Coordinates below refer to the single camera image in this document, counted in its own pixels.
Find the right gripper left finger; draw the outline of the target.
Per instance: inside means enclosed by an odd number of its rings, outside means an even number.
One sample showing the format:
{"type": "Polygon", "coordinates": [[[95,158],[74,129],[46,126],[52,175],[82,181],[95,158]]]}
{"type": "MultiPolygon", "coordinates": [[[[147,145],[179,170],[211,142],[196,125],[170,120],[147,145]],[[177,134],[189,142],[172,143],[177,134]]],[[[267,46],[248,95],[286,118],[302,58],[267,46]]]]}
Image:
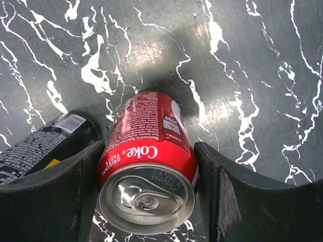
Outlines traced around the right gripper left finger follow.
{"type": "Polygon", "coordinates": [[[104,142],[1,186],[1,241],[88,241],[104,142]]]}

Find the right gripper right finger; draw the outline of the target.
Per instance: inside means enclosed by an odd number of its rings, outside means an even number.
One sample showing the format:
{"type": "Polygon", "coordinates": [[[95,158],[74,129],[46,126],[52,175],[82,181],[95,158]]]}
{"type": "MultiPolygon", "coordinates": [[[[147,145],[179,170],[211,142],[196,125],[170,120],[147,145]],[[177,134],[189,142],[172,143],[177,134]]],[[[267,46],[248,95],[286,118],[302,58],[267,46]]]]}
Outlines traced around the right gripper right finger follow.
{"type": "Polygon", "coordinates": [[[194,145],[207,241],[322,241],[322,180],[294,186],[194,145]]]}

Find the black drink can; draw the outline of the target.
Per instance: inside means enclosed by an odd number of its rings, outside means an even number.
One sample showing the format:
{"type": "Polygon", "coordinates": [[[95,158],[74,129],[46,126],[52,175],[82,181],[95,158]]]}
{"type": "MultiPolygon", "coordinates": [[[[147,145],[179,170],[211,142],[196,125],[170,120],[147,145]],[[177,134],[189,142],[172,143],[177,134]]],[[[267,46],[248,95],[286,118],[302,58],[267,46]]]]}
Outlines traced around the black drink can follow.
{"type": "Polygon", "coordinates": [[[63,114],[1,153],[1,185],[55,165],[99,140],[89,117],[63,114]]]}

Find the red Coke can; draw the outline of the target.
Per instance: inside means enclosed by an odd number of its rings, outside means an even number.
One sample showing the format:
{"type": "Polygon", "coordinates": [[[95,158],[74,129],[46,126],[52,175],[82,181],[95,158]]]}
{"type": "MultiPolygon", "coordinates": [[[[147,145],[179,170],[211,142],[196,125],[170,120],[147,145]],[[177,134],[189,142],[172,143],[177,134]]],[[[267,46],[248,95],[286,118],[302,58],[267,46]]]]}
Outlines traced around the red Coke can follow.
{"type": "Polygon", "coordinates": [[[120,230],[155,235],[192,214],[199,168],[181,110],[158,91],[129,98],[97,167],[98,204],[120,230]]]}

